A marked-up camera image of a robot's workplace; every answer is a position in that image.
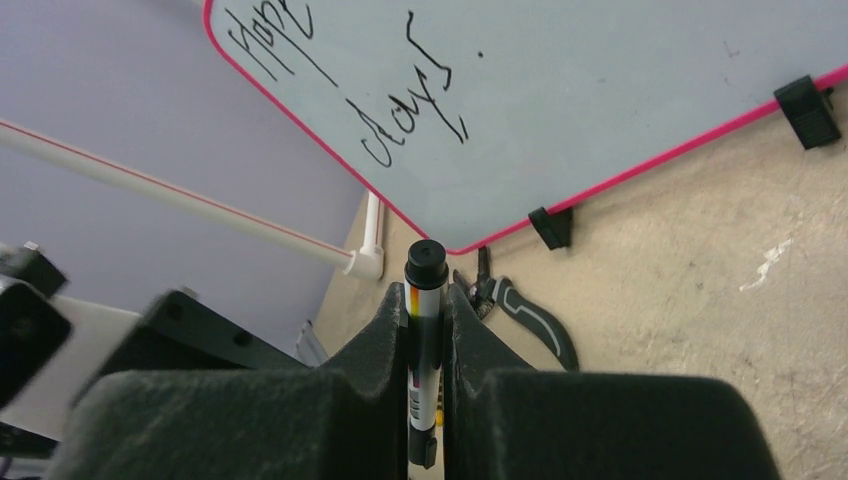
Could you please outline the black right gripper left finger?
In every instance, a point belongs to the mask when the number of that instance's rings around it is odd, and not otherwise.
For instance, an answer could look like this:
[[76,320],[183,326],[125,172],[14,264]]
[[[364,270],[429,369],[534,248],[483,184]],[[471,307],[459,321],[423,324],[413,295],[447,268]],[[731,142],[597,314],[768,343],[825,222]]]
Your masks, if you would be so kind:
[[49,479],[403,479],[404,289],[322,365],[125,371],[73,410]]

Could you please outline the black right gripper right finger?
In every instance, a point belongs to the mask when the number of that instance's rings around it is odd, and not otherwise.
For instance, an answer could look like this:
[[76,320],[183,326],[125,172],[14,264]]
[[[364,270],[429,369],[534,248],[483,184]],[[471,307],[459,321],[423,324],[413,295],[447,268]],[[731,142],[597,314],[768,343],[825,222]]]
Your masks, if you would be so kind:
[[759,422],[730,384],[692,376],[538,370],[451,286],[449,479],[776,479]]

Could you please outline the black whiteboard marker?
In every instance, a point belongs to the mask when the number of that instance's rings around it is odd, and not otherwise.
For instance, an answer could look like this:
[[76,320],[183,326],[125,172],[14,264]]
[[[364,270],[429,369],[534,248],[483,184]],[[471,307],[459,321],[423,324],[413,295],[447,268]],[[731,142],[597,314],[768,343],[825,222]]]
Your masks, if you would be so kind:
[[408,249],[404,301],[409,339],[408,459],[435,464],[438,393],[443,360],[445,289],[449,268],[443,246],[430,239]]

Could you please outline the pink framed whiteboard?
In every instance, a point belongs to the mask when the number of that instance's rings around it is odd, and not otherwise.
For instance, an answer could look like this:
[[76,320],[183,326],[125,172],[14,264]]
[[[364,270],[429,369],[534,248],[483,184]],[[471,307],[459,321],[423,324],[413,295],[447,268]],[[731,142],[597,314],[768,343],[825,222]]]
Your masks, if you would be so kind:
[[843,1],[208,1],[218,53],[461,254],[847,77]]

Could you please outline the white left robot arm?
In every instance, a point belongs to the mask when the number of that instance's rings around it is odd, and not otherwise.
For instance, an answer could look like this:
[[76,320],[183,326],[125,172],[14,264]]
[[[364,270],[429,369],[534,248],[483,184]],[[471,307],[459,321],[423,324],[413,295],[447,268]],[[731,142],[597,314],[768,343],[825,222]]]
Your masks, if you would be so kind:
[[47,459],[100,378],[122,371],[299,368],[301,362],[169,290],[141,313],[61,295],[34,244],[1,249],[1,463]]

